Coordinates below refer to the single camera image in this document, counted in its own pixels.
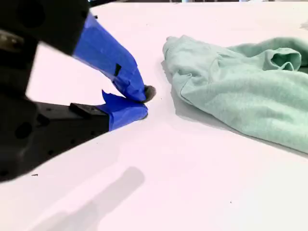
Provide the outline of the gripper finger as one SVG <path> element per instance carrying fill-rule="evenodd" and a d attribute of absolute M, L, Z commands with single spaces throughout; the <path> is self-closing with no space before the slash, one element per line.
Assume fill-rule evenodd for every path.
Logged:
<path fill-rule="evenodd" d="M 107 132 L 142 120 L 147 107 L 102 92 L 102 105 L 39 103 L 36 124 L 36 165 Z"/>
<path fill-rule="evenodd" d="M 126 98 L 145 103 L 154 97 L 134 57 L 97 21 L 86 0 L 20 0 L 16 14 L 31 36 L 102 72 Z"/>

